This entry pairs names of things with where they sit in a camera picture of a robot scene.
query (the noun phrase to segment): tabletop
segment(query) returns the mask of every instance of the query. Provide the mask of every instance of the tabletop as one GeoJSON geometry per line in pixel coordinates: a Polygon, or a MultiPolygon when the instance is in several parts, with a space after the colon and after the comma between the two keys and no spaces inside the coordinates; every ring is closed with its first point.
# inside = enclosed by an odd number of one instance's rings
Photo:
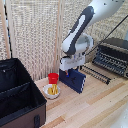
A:
{"type": "MultiPolygon", "coordinates": [[[[54,100],[46,98],[46,123],[41,128],[110,128],[116,121],[128,102],[128,79],[116,76],[107,85],[84,74],[81,94],[58,81],[60,95],[54,100]]],[[[35,83],[43,93],[48,78],[35,83]]]]}

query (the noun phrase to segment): small bowl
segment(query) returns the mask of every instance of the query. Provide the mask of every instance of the small bowl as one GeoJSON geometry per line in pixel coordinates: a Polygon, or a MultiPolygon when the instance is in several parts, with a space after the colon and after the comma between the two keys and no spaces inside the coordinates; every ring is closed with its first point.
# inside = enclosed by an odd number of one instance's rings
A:
{"type": "Polygon", "coordinates": [[[55,99],[55,98],[57,98],[59,96],[59,94],[60,94],[60,88],[57,86],[58,93],[55,94],[55,95],[50,95],[50,94],[48,94],[48,88],[50,88],[50,87],[52,87],[52,84],[48,84],[48,85],[44,86],[43,91],[44,91],[45,96],[47,98],[49,98],[49,99],[55,99]]]}

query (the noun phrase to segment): black box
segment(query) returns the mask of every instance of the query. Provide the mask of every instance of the black box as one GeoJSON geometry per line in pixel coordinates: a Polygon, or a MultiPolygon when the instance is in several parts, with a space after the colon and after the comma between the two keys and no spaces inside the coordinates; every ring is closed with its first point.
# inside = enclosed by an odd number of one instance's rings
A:
{"type": "Polygon", "coordinates": [[[0,61],[1,128],[39,128],[46,121],[46,102],[19,59],[0,61]]]}

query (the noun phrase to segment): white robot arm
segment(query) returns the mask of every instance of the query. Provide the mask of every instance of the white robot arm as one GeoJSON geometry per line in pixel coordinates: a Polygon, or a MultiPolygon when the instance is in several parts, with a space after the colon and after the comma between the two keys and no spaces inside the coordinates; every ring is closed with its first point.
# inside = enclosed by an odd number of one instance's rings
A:
{"type": "Polygon", "coordinates": [[[85,53],[93,47],[93,39],[82,34],[87,27],[112,16],[124,0],[93,0],[78,17],[73,28],[62,43],[62,50],[70,58],[61,58],[60,69],[65,71],[85,63],[85,53]]]}

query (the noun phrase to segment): black electronic device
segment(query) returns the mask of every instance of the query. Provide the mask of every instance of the black electronic device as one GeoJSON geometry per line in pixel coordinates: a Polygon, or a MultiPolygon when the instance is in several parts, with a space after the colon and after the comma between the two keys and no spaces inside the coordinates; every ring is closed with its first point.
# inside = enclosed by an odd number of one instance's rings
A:
{"type": "Polygon", "coordinates": [[[118,38],[105,40],[98,46],[92,62],[128,78],[128,41],[118,38]]]}

